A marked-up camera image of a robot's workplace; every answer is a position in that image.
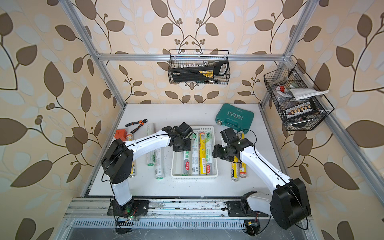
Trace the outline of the white wrap roll red label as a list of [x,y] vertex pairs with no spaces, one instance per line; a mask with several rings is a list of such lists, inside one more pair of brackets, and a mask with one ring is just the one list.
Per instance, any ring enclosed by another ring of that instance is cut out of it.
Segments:
[[185,151],[183,152],[183,170],[182,170],[182,176],[188,176],[190,175],[190,169],[191,169],[191,151]]

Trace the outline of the white plastic basket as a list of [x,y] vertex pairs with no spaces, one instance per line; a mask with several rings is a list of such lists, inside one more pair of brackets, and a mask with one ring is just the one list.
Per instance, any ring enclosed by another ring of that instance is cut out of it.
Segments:
[[207,137],[209,148],[204,151],[209,154],[215,144],[215,130],[213,126],[191,126],[192,150],[189,152],[173,153],[171,177],[174,179],[214,179],[218,176],[217,160],[213,157],[207,159],[200,155],[203,152],[200,146],[200,133]]

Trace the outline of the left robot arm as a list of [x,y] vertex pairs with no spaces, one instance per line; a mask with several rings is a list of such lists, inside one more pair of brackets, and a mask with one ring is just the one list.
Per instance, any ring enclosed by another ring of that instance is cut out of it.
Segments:
[[167,126],[152,135],[134,141],[114,140],[105,153],[101,166],[109,178],[117,204],[123,207],[133,201],[128,178],[136,159],[164,147],[172,147],[175,153],[190,151],[192,133],[193,129],[183,122],[179,126]]

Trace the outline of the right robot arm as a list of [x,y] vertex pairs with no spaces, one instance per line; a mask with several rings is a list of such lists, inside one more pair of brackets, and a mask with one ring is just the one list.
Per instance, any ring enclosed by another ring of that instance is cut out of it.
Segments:
[[227,162],[235,158],[245,163],[266,184],[270,193],[246,196],[248,207],[273,217],[284,230],[307,220],[312,214],[306,185],[299,178],[292,179],[273,166],[257,150],[255,144],[240,139],[232,128],[221,131],[226,146],[215,145],[212,156]]

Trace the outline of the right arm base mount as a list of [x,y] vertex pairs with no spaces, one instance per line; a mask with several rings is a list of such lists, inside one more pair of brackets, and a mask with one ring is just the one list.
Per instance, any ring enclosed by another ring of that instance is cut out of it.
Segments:
[[229,217],[268,217],[267,214],[251,210],[247,204],[243,203],[243,201],[227,201],[225,203],[225,208],[228,210]]

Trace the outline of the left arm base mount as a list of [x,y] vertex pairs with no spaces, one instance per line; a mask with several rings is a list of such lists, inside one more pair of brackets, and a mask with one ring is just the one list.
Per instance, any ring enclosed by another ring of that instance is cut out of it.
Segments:
[[148,200],[130,200],[125,205],[120,206],[115,199],[111,199],[110,206],[107,211],[108,216],[114,217],[139,217],[146,215],[149,210]]

